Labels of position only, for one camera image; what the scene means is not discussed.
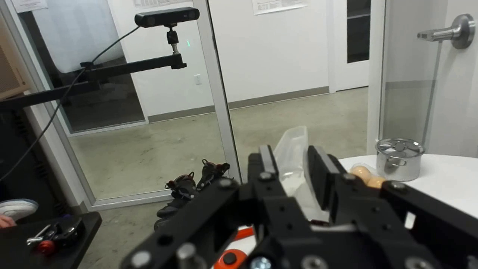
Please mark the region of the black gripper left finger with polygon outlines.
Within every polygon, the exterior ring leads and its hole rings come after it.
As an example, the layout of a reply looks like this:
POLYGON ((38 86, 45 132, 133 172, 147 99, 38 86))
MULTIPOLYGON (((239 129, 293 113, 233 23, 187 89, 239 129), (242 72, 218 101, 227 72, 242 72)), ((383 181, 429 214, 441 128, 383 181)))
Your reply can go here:
POLYGON ((279 183, 279 169, 269 146, 250 156, 253 225, 259 235, 254 255, 317 255, 320 241, 314 237, 297 201, 279 183))

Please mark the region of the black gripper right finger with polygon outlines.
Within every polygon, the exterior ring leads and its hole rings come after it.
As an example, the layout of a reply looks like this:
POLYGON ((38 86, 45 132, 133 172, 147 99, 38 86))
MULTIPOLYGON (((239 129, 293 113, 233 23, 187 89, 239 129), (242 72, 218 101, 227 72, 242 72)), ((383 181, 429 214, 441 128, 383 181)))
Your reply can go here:
POLYGON ((314 198, 327 213, 324 226, 311 228, 309 246, 317 250, 397 247, 397 217, 383 190, 368 187, 318 147, 308 149, 306 160, 314 198))

